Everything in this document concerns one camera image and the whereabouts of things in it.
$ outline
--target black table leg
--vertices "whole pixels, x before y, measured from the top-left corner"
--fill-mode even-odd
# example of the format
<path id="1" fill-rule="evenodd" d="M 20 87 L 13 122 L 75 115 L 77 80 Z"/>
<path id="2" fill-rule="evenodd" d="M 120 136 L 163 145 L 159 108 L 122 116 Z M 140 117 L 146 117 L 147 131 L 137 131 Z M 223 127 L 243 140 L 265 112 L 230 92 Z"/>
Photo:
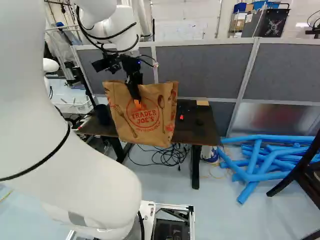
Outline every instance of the black table leg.
<path id="1" fill-rule="evenodd" d="M 116 161 L 121 164 L 124 162 L 128 152 L 134 145 L 133 143 L 127 143 L 125 147 L 122 148 L 118 137 L 101 136 L 101 138 L 103 141 L 108 141 L 111 144 L 117 157 Z"/>
<path id="2" fill-rule="evenodd" d="M 199 189 L 200 180 L 199 180 L 199 163 L 200 163 L 200 154 L 201 154 L 201 146 L 192 145 L 191 147 L 191 181 L 192 188 Z"/>

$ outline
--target paper bag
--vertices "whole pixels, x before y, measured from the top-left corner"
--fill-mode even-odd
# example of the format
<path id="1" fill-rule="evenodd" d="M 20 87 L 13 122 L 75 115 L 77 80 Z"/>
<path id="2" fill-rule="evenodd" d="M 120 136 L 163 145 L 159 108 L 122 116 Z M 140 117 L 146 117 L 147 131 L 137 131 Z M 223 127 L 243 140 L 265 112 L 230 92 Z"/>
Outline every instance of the paper bag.
<path id="1" fill-rule="evenodd" d="M 124 83 L 106 81 L 103 87 L 122 141 L 169 147 L 175 130 L 178 82 L 139 85 L 140 109 Z"/>

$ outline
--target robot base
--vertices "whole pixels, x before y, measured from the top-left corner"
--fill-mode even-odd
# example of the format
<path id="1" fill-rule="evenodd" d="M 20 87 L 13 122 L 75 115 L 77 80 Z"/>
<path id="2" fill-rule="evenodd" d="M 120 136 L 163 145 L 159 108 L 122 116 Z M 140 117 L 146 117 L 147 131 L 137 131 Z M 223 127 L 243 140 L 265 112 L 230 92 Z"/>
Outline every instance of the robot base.
<path id="1" fill-rule="evenodd" d="M 144 240 L 195 240 L 195 211 L 192 205 L 161 204 L 141 201 Z M 71 230 L 65 240 L 98 240 Z M 141 240 L 141 226 L 136 217 L 124 240 Z"/>

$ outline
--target blue bin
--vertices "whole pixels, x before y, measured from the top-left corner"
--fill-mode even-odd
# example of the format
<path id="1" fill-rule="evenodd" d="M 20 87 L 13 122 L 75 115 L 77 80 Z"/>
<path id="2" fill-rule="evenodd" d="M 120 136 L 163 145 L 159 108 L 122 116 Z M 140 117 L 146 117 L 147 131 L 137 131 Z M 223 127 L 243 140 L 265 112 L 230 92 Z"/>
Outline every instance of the blue bin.
<path id="1" fill-rule="evenodd" d="M 254 10 L 261 9 L 264 6 L 264 4 L 266 4 L 268 8 L 273 8 L 273 9 L 279 8 L 279 3 L 273 3 L 272 1 L 267 1 L 267 0 L 254 1 L 252 4 L 253 4 Z"/>
<path id="2" fill-rule="evenodd" d="M 238 11 L 239 13 L 244 13 L 246 11 L 247 4 L 245 2 L 240 2 L 234 5 L 233 13 L 236 14 Z"/>

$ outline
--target black container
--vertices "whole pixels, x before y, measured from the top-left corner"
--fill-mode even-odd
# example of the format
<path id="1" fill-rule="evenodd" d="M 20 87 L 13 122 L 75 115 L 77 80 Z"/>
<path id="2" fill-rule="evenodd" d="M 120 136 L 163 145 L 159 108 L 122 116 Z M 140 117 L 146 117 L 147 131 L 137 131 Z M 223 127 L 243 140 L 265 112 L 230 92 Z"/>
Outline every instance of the black container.
<path id="1" fill-rule="evenodd" d="M 109 104 L 108 105 L 98 104 L 97 106 L 95 106 L 94 110 L 96 112 L 96 116 L 101 125 L 105 125 L 105 126 L 115 125 L 115 122 L 112 119 Z"/>

